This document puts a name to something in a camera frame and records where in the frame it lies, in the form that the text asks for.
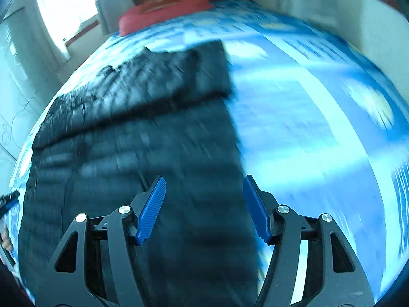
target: blue bed sheet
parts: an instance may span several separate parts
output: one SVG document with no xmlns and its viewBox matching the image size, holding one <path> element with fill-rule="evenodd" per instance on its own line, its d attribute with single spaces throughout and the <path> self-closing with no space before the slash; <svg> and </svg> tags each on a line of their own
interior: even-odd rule
<svg viewBox="0 0 409 307">
<path fill-rule="evenodd" d="M 409 107 L 393 84 L 347 42 L 249 0 L 114 34 L 58 95 L 118 66 L 143 47 L 180 51 L 222 40 L 235 87 L 226 101 L 245 172 L 300 214 L 330 213 L 353 246 L 378 300 L 408 260 Z M 22 194 L 6 222 L 15 245 L 22 217 L 34 126 L 11 186 Z M 260 241 L 260 283 L 271 248 Z M 307 249 L 301 246 L 294 300 L 300 300 Z M 18 260 L 18 248 L 14 256 Z"/>
</svg>

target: bright window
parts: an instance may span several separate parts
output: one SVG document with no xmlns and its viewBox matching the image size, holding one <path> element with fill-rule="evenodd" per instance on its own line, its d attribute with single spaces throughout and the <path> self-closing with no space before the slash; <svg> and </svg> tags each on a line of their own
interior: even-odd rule
<svg viewBox="0 0 409 307">
<path fill-rule="evenodd" d="M 68 40 L 94 21 L 94 0 L 38 0 L 47 28 L 60 40 Z"/>
</svg>

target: blue gripper pad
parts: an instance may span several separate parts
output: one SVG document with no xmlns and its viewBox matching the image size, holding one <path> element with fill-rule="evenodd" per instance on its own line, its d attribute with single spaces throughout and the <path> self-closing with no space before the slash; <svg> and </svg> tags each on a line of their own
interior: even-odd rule
<svg viewBox="0 0 409 307">
<path fill-rule="evenodd" d="M 267 244 L 273 235 L 270 231 L 270 216 L 258 194 L 258 187 L 252 176 L 248 175 L 243 181 L 243 195 L 258 236 Z"/>
<path fill-rule="evenodd" d="M 152 190 L 146 204 L 139 216 L 138 231 L 135 239 L 140 246 L 151 236 L 153 226 L 155 225 L 160 208 L 166 195 L 165 178 L 159 178 L 155 188 Z"/>
</svg>

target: metal screw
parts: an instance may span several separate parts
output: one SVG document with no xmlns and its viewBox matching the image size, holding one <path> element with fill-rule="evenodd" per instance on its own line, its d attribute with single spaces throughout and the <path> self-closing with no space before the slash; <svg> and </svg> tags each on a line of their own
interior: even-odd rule
<svg viewBox="0 0 409 307">
<path fill-rule="evenodd" d="M 120 208 L 118 209 L 118 212 L 119 212 L 120 214 L 127 214 L 128 212 L 130 212 L 130 206 L 128 206 L 128 205 L 123 205 L 122 207 L 120 207 Z"/>
<path fill-rule="evenodd" d="M 277 210 L 278 210 L 279 213 L 281 213 L 281 214 L 287 214 L 287 213 L 290 212 L 290 209 L 289 209 L 287 206 L 285 206 L 285 205 L 279 206 L 279 207 L 277 208 Z"/>
<path fill-rule="evenodd" d="M 83 221 L 85 221 L 87 219 L 87 215 L 86 214 L 79 214 L 77 215 L 77 217 L 75 217 L 75 220 L 79 223 L 82 223 Z"/>
<path fill-rule="evenodd" d="M 323 214 L 322 220 L 330 223 L 332 221 L 332 216 L 330 214 Z"/>
</svg>

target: white stripe on bed sheet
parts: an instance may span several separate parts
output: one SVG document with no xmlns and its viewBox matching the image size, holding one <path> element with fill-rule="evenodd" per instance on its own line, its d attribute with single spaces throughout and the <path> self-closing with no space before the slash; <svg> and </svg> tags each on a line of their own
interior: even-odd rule
<svg viewBox="0 0 409 307">
<path fill-rule="evenodd" d="M 277 37 L 265 36 L 274 45 L 280 48 L 284 53 L 296 60 L 301 65 L 308 65 L 307 58 L 299 53 L 296 49 L 285 43 Z M 306 68 L 300 67 L 297 70 L 299 81 L 305 91 L 314 101 L 318 109 L 327 119 L 334 137 L 339 142 L 340 146 L 346 146 L 358 156 L 368 157 L 361 140 L 351 125 L 349 119 L 339 107 L 336 100 L 332 97 L 329 91 L 325 88 L 314 75 L 312 75 Z M 384 165 L 379 165 L 375 160 L 368 157 L 374 172 L 376 181 L 378 183 L 379 191 L 385 209 L 385 225 L 386 225 L 386 269 L 393 265 L 398 257 L 400 246 L 400 232 L 397 197 L 392 181 L 391 172 L 389 168 Z"/>
</svg>

